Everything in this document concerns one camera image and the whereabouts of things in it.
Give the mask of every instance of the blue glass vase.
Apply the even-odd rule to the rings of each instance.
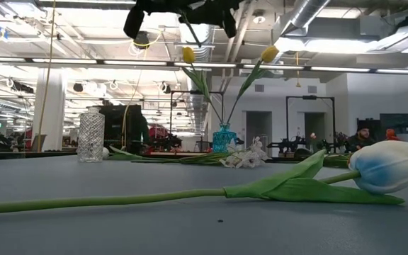
[[[237,134],[230,131],[230,124],[220,124],[220,131],[213,133],[213,146],[214,152],[227,152],[227,145],[234,140],[237,141]]]

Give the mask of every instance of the clear crystal vase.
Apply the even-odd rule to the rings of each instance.
[[[220,131],[213,133],[213,146],[214,152],[227,152],[227,145],[234,140],[237,141],[237,134],[230,131],[230,124],[220,124]]]
[[[103,139],[105,116],[99,107],[90,107],[80,115],[78,134],[78,160],[80,162],[101,162],[103,160]]]

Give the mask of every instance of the gray table surface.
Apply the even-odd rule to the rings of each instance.
[[[0,202],[220,188],[291,166],[85,164],[75,156],[0,160]],[[322,169],[317,178],[341,171]],[[0,214],[0,254],[403,255],[408,254],[408,188],[395,195],[406,199],[405,206],[214,197]]]

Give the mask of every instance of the ceiling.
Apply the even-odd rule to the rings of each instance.
[[[16,1],[13,10],[21,18],[3,16],[0,13],[0,28],[7,32],[6,38],[0,42],[0,56],[4,57],[39,57],[48,58],[50,52],[50,31],[52,27],[52,2],[44,1]],[[133,41],[124,34],[123,25],[131,5],[124,4],[129,1],[120,1],[121,4],[105,4],[104,0],[92,1],[92,4],[78,1],[59,1],[55,9],[55,32],[53,35],[52,57],[70,59],[100,59],[100,60],[181,60],[183,35],[178,22],[178,17],[173,13],[153,13],[145,16],[141,30],[148,34],[151,45],[147,50],[140,50],[133,45]],[[294,1],[259,0],[248,1],[244,8],[238,12],[242,14],[241,24],[247,21],[245,33],[242,36],[242,45],[238,51],[233,52],[235,62],[252,60],[260,56],[264,48],[272,43],[272,27],[278,17],[292,10]],[[262,10],[265,21],[253,22],[249,9]],[[318,15],[324,18],[353,19],[363,15],[379,16],[386,11],[390,13],[408,9],[408,1],[331,1],[330,4]],[[209,34],[210,57],[208,62],[221,62],[225,60],[228,38],[223,29],[211,27]],[[356,62],[358,55],[329,54],[316,52],[286,52],[280,61],[285,64],[296,64],[297,55],[299,64],[313,64],[322,66],[344,66]],[[364,56],[365,58],[378,59],[378,56]],[[146,99],[143,105],[149,118],[149,123],[168,124],[169,121],[169,94],[162,91],[162,85],[167,84],[173,90],[188,91],[189,85],[182,71],[170,70],[132,70],[132,69],[91,69],[91,68],[64,68],[69,77],[67,89],[68,97],[99,96],[86,91],[75,92],[75,83],[95,83],[105,85],[107,96],[122,98],[118,103],[125,105],[130,98]],[[296,72],[284,72],[283,77],[294,77]],[[304,78],[328,79],[330,74],[319,72],[305,72]],[[8,78],[19,81],[35,89],[38,77],[37,67],[11,67],[0,66],[0,95],[26,95],[24,92],[14,91],[8,87]],[[176,116],[178,131],[200,134],[205,129],[205,118],[197,118],[196,100],[188,93],[174,94],[178,100],[177,109],[183,111],[182,116]],[[0,103],[15,103],[27,109],[25,115],[32,120],[34,99],[1,99]],[[77,114],[83,112],[85,107],[101,104],[101,101],[75,100],[67,101],[65,121],[70,125],[77,125]],[[162,109],[162,115],[156,114]]]

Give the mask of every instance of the doorway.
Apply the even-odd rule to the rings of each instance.
[[[325,113],[305,113],[305,137],[306,147],[316,152],[318,150],[316,141],[311,143],[311,134],[316,135],[316,141],[325,139]]]
[[[271,149],[267,149],[267,145],[272,142],[272,112],[247,111],[246,126],[245,148],[251,145],[253,138],[260,137],[262,150],[271,157]]]

